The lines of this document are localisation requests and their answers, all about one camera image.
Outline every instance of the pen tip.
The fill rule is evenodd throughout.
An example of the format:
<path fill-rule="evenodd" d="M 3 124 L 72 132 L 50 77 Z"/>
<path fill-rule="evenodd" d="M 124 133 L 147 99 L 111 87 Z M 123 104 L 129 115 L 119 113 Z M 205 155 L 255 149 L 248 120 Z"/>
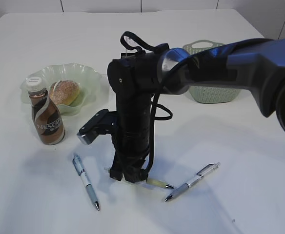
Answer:
<path fill-rule="evenodd" d="M 174 186 L 170 185 L 170 184 L 166 184 L 165 186 L 167 189 L 174 189 Z"/>
<path fill-rule="evenodd" d="M 97 210 L 100 211 L 99 202 L 95 201 L 95 206 L 96 206 Z"/>
<path fill-rule="evenodd" d="M 167 196 L 167 198 L 164 200 L 165 202 L 168 202 L 169 200 L 171 200 L 173 198 L 172 195 Z"/>

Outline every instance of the pen clip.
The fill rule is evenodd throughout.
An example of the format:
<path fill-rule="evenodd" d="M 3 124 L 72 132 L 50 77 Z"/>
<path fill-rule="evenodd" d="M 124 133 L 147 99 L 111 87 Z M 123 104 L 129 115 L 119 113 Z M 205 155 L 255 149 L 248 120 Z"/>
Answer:
<path fill-rule="evenodd" d="M 74 157 L 73 157 L 72 162 L 73 162 L 73 165 L 75 167 L 76 172 L 80 176 L 84 170 L 83 163 L 82 163 L 81 158 L 78 154 L 74 153 L 73 155 L 74 155 Z"/>
<path fill-rule="evenodd" d="M 210 174 L 212 171 L 214 171 L 215 169 L 217 169 L 220 166 L 220 163 L 210 163 L 208 165 L 206 165 L 203 169 L 201 169 L 197 175 L 204 177 L 208 174 Z"/>

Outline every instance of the coffee bottle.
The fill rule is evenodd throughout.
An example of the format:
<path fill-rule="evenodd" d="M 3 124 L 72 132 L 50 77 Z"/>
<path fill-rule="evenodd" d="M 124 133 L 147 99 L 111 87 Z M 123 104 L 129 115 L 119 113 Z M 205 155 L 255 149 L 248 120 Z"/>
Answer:
<path fill-rule="evenodd" d="M 64 126 L 59 110 L 49 98 L 42 78 L 28 78 L 26 87 L 32 101 L 32 120 L 41 141 L 46 145 L 59 143 L 64 138 Z"/>

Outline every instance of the white tabletop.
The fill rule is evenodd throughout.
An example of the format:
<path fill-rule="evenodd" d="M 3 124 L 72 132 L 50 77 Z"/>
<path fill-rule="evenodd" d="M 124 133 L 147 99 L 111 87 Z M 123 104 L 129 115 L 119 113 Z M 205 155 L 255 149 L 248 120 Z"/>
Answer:
<path fill-rule="evenodd" d="M 179 199 L 170 191 L 117 182 L 103 170 L 109 136 L 90 146 L 75 136 L 98 110 L 115 110 L 114 94 L 63 117 L 66 138 L 45 146 L 31 108 L 20 101 L 27 75 L 49 64 L 82 63 L 105 74 L 133 31 L 146 42 L 182 47 L 199 39 L 230 43 L 261 35 L 234 10 L 133 14 L 9 14 L 0 19 L 0 234 L 285 233 L 285 133 L 261 115 L 248 91 L 230 103 L 204 105 L 189 94 L 161 96 L 174 117 L 156 123 L 152 177 L 175 186 L 206 164 L 221 167 Z M 100 199 L 91 205 L 72 165 L 81 155 Z"/>

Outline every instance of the black strap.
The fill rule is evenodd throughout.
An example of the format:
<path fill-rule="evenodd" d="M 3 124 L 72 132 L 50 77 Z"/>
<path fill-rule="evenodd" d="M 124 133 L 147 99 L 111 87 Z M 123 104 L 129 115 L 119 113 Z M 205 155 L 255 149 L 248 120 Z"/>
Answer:
<path fill-rule="evenodd" d="M 132 32 L 129 32 L 129 31 L 126 31 L 126 32 L 124 32 L 124 33 L 122 34 L 120 42 L 121 42 L 121 44 L 122 44 L 126 49 L 128 49 L 128 50 L 135 50 L 135 49 L 136 49 L 137 52 L 141 52 L 141 51 L 142 51 L 142 48 L 141 48 L 140 46 L 135 46 L 135 47 L 133 47 L 133 46 L 129 45 L 129 44 L 125 41 L 124 37 L 129 37 L 129 38 L 131 38 L 133 41 L 135 41 L 138 45 L 140 45 L 142 48 L 144 48 L 144 49 L 146 49 L 146 50 L 149 50 L 149 51 L 152 51 L 152 52 L 154 52 L 154 50 L 155 50 L 155 47 L 153 47 L 153 46 L 147 44 L 146 42 L 144 42 L 144 41 L 143 41 L 140 37 L 138 37 L 136 34 L 134 34 L 134 33 L 132 33 Z"/>

